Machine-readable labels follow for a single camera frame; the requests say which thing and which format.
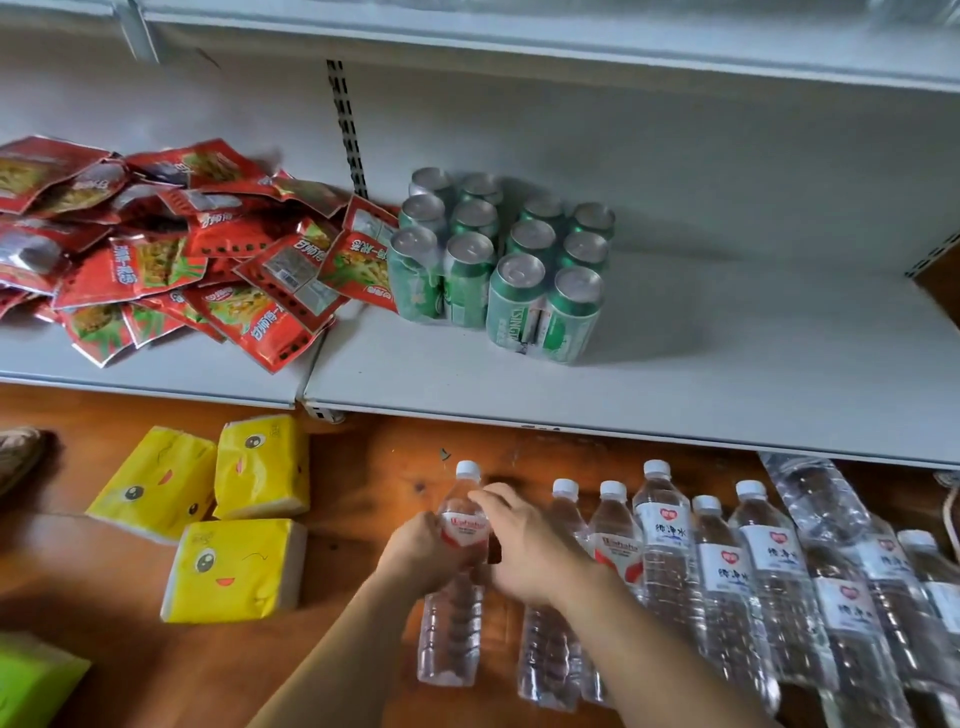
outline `cartoon eye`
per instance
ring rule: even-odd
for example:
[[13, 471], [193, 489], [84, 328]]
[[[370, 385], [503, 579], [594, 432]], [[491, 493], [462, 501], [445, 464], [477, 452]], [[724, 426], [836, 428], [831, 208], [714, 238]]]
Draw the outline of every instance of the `cartoon eye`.
[[197, 571], [200, 573], [205, 573], [213, 569], [214, 563], [217, 561], [217, 552], [212, 548], [205, 548], [200, 552], [200, 556], [197, 557]]

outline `wahaha label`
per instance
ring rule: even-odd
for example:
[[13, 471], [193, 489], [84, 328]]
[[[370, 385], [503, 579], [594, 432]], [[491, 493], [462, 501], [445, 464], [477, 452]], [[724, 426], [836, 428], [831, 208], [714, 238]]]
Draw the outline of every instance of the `wahaha label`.
[[750, 596], [754, 592], [750, 560], [742, 548], [721, 544], [698, 544], [704, 589]]
[[490, 537], [490, 522], [483, 516], [441, 513], [440, 535], [451, 546], [474, 546]]
[[792, 528], [745, 525], [740, 532], [747, 539], [755, 569], [806, 574], [804, 553]]
[[945, 581], [924, 582], [937, 614], [951, 635], [960, 635], [960, 587]]
[[873, 538], [857, 544], [856, 556], [871, 581], [902, 581], [915, 584], [913, 568], [894, 538]]
[[614, 569], [628, 584], [639, 584], [643, 576], [643, 544], [612, 533], [590, 536], [593, 559]]
[[824, 576], [813, 580], [828, 630], [874, 634], [880, 628], [867, 585]]
[[640, 503], [636, 514], [643, 524], [647, 546], [690, 548], [690, 512], [685, 506], [666, 503]]

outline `can lid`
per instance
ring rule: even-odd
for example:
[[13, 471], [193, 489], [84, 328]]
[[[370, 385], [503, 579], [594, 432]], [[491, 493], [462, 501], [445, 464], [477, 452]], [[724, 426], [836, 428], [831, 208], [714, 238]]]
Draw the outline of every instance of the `can lid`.
[[461, 232], [446, 242], [446, 251], [454, 260], [469, 265], [492, 262], [492, 241], [482, 232]]
[[576, 231], [564, 238], [564, 250], [575, 260], [602, 263], [610, 253], [610, 242], [596, 232]]
[[695, 496], [692, 502], [694, 513], [723, 513], [717, 496]]
[[767, 499], [767, 487], [759, 480], [741, 480], [736, 484], [736, 494], [743, 499], [747, 496], [759, 496]]
[[568, 477], [558, 477], [553, 481], [554, 496], [568, 496], [576, 500], [579, 493], [580, 484], [576, 480], [570, 480]]
[[480, 482], [480, 466], [472, 460], [461, 460], [457, 463], [457, 477], [464, 477]]
[[900, 541], [900, 544], [903, 546], [933, 546], [937, 547], [937, 540], [933, 538], [933, 534], [929, 531], [920, 531], [915, 529], [909, 529], [906, 531], [898, 531], [897, 538]]
[[564, 201], [549, 192], [531, 195], [523, 203], [523, 209], [537, 217], [560, 217], [564, 214]]
[[543, 261], [529, 253], [510, 253], [496, 264], [497, 274], [514, 288], [536, 288], [546, 278]]
[[670, 463], [666, 460], [647, 460], [643, 464], [643, 474], [647, 477], [651, 475], [666, 475], [670, 477]]
[[495, 195], [500, 192], [500, 181], [490, 172], [474, 172], [467, 175], [460, 186], [467, 194], [478, 197]]
[[412, 225], [409, 228], [400, 228], [390, 238], [390, 247], [400, 255], [419, 259], [430, 255], [437, 250], [437, 236], [433, 231]]
[[600, 497], [611, 497], [621, 503], [627, 502], [627, 486], [619, 480], [604, 480], [600, 483]]
[[546, 250], [557, 239], [553, 228], [542, 220], [520, 220], [510, 228], [510, 236], [522, 248], [534, 251]]
[[573, 219], [585, 228], [608, 230], [616, 222], [616, 215], [603, 203], [580, 203], [573, 210]]
[[446, 214], [444, 201], [436, 195], [413, 195], [403, 201], [400, 210], [411, 220], [437, 220]]
[[561, 268], [554, 278], [557, 292], [574, 303], [603, 302], [603, 279], [596, 271], [581, 265]]
[[421, 167], [410, 176], [410, 181], [423, 189], [444, 189], [453, 185], [453, 180], [440, 167]]
[[453, 208], [450, 219], [471, 228], [483, 228], [497, 222], [496, 207], [486, 200], [471, 197]]

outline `human arm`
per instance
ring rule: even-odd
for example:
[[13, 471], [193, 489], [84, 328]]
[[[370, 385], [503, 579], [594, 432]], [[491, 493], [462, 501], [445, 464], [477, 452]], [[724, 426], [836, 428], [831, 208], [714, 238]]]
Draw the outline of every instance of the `human arm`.
[[[757, 700], [732, 688], [541, 510], [504, 483], [471, 493], [500, 542], [492, 582], [569, 623], [627, 728], [771, 728]], [[680, 699], [689, 695], [691, 699]]]
[[379, 726], [411, 609], [469, 556], [441, 541], [432, 513], [398, 528], [376, 570], [248, 728]]

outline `white bottle cap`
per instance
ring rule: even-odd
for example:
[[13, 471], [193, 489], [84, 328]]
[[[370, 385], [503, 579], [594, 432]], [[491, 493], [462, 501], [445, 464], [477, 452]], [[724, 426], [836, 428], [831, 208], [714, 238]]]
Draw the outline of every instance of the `white bottle cap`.
[[468, 478], [480, 482], [480, 466], [472, 460], [461, 460], [457, 463], [457, 477]]
[[723, 513], [723, 506], [720, 505], [720, 498], [716, 496], [697, 496], [693, 499], [693, 512], [703, 513], [705, 511], [716, 511]]
[[621, 503], [627, 502], [627, 486], [619, 480], [604, 480], [600, 483], [600, 497], [609, 496], [616, 498]]
[[898, 531], [897, 538], [903, 546], [933, 546], [937, 547], [937, 540], [929, 531], [907, 530]]
[[736, 484], [736, 494], [741, 498], [758, 496], [766, 500], [767, 487], [759, 480], [741, 480]]
[[670, 463], [666, 460], [647, 460], [643, 464], [643, 474], [647, 477], [651, 475], [666, 475], [670, 477]]
[[579, 493], [580, 485], [576, 480], [570, 480], [568, 477], [558, 477], [553, 481], [554, 496], [567, 496], [576, 500]]

